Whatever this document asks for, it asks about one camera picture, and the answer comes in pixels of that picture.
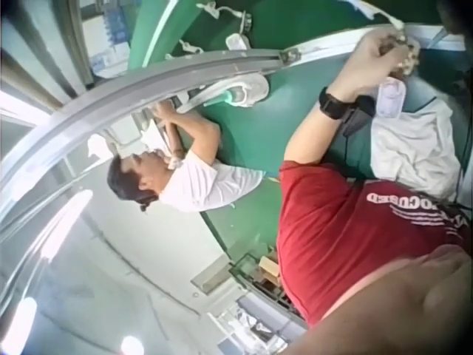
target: red t-shirt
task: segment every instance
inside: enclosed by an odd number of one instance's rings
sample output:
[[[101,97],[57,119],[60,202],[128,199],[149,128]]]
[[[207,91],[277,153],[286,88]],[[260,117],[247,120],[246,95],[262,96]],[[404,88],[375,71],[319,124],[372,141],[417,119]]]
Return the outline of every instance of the red t-shirt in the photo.
[[[351,186],[330,165],[285,161],[277,252],[285,291],[314,326],[351,286],[387,263],[438,246],[469,251],[471,230],[458,212],[397,183]]]

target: green conveyor belt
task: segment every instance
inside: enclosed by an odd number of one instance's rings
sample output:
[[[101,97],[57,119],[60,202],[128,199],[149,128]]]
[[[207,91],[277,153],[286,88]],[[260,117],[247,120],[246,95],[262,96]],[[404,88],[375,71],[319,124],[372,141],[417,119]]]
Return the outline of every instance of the green conveyor belt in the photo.
[[[371,2],[405,22],[440,23],[435,0]],[[217,0],[217,3],[247,10],[253,15],[253,29],[248,37],[254,48],[284,49],[328,33],[380,23],[366,20],[353,11],[351,5],[335,0]],[[223,13],[217,21],[201,13],[192,24],[183,26],[188,26],[184,41],[205,51],[223,50],[225,38],[238,30],[239,20]],[[176,47],[173,54],[182,53]],[[314,104],[320,89],[330,83],[342,63],[343,58],[329,58],[272,74],[270,97],[251,109],[226,104],[204,109],[204,115],[222,127],[219,158],[226,163],[264,169],[270,175],[277,175],[287,140]],[[465,63],[462,53],[425,51],[419,75],[441,90],[452,92],[452,83],[459,78],[458,70],[463,69]],[[464,123],[454,122],[458,154],[463,152],[465,133]],[[346,159],[344,139],[335,139],[328,158],[341,163],[346,161],[353,168],[351,175],[372,177],[370,128],[365,127],[349,139]],[[234,206],[206,212],[203,217],[236,260],[258,245],[274,245],[279,204],[279,187],[266,182]]]

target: white t-shirt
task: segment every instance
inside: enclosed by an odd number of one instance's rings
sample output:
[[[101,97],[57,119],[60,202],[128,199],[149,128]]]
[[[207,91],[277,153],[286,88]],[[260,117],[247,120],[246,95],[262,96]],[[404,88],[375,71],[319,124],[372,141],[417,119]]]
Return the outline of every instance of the white t-shirt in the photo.
[[[160,201],[183,212],[218,209],[253,191],[265,173],[215,161],[209,166],[191,150],[160,193]]]

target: man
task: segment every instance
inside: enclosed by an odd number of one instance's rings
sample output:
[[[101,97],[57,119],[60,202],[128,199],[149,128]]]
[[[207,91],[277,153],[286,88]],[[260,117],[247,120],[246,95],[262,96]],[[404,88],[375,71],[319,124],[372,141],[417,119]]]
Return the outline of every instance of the man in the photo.
[[[154,114],[166,127],[175,169],[160,152],[144,152],[110,164],[107,183],[121,200],[134,200],[145,211],[153,201],[183,212],[201,212],[226,206],[253,191],[264,172],[229,166],[216,160],[220,128],[197,113],[179,114],[170,101],[158,103]],[[186,154],[177,127],[193,139]]]
[[[311,328],[285,355],[438,354],[469,321],[468,220],[393,182],[350,186],[321,163],[346,108],[407,58],[405,46],[380,55],[388,35],[360,41],[320,96],[332,106],[315,105],[285,150],[277,251]]]

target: dark hair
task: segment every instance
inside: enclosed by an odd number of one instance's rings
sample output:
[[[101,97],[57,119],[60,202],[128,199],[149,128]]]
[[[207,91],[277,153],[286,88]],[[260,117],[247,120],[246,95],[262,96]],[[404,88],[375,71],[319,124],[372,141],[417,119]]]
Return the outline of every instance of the dark hair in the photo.
[[[135,201],[140,204],[141,211],[145,212],[158,196],[152,190],[140,190],[140,177],[135,172],[122,172],[121,161],[119,155],[113,157],[106,182],[120,200]]]

